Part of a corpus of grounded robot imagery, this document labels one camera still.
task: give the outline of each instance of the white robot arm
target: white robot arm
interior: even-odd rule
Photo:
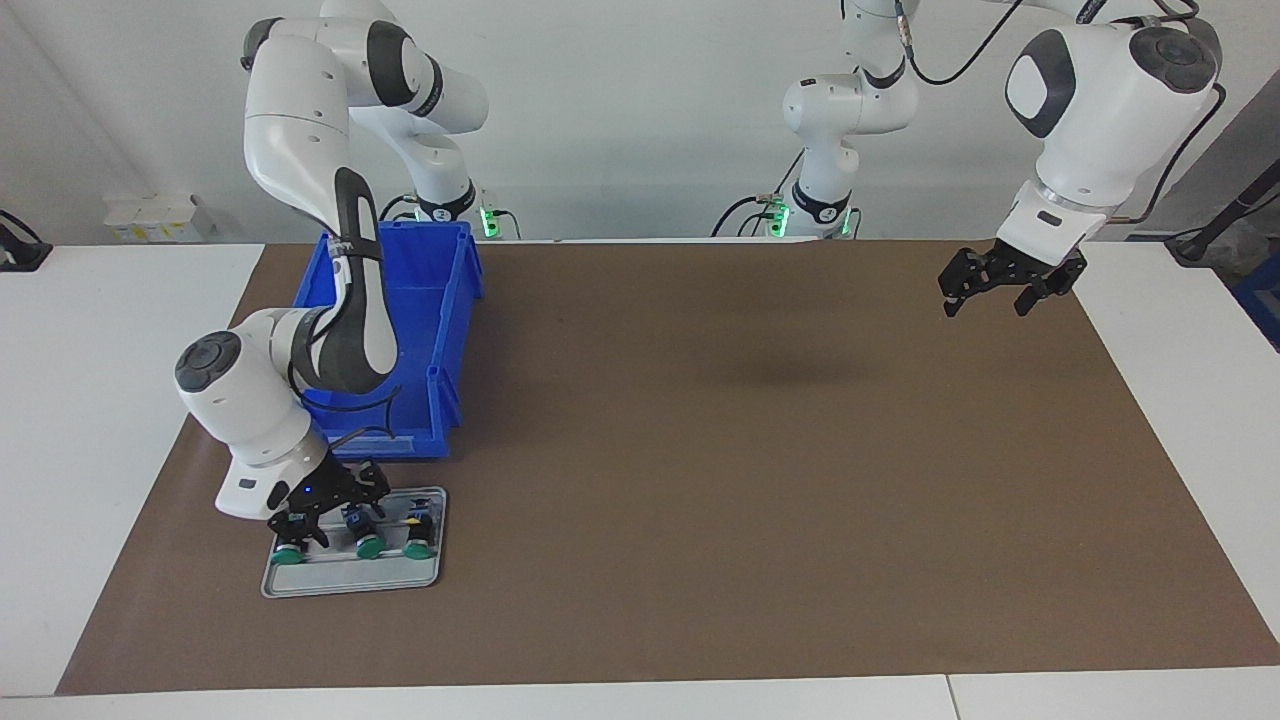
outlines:
[[[914,13],[919,0],[905,3]],[[835,234],[852,196],[858,151],[850,136],[905,128],[919,88],[899,41],[893,0],[849,0],[842,44],[856,67],[792,85],[783,100],[787,126],[804,141],[800,177],[786,190],[785,234]]]
[[[337,301],[260,310],[207,334],[183,352],[175,382],[192,415],[230,448],[218,509],[269,520],[282,547],[297,550],[308,537],[326,543],[316,525],[323,512],[362,502],[376,509],[389,489],[376,466],[352,474],[334,459],[301,400],[308,387],[372,392],[399,352],[383,288],[378,211],[351,168],[348,108],[376,108],[371,124],[389,137],[396,127],[425,127],[403,126],[399,117],[431,123],[435,132],[476,129],[488,101],[474,79],[421,53],[374,0],[329,0],[319,18],[262,20],[244,50],[246,164],[273,197],[326,229]],[[417,167],[419,155],[402,156],[420,192],[458,197],[454,176]],[[461,159],[452,164],[461,167]]]
[[[476,104],[483,102],[483,95]],[[428,118],[392,108],[352,108],[351,119],[389,145],[404,160],[413,181],[413,200],[422,218],[436,223],[465,222],[485,237],[497,237],[488,195],[467,173],[462,150]]]
[[[1015,304],[1020,315],[1069,292],[1085,268],[1076,246],[1112,219],[1197,120],[1203,126],[1220,88],[1221,46],[1202,20],[1161,17],[1160,3],[1148,0],[1029,4],[1111,22],[1044,31],[1015,61],[1009,106],[1044,151],[991,252],[965,249],[940,275],[948,315],[1001,284],[1027,286]]]

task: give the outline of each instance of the green led light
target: green led light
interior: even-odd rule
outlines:
[[[498,233],[502,232],[498,228],[498,219],[494,218],[493,210],[488,208],[480,208],[480,220],[484,223],[485,237],[498,237]]]
[[[769,227],[769,233],[773,237],[786,237],[787,222],[791,219],[791,208],[780,205],[777,211],[773,213],[773,219],[774,223]]]

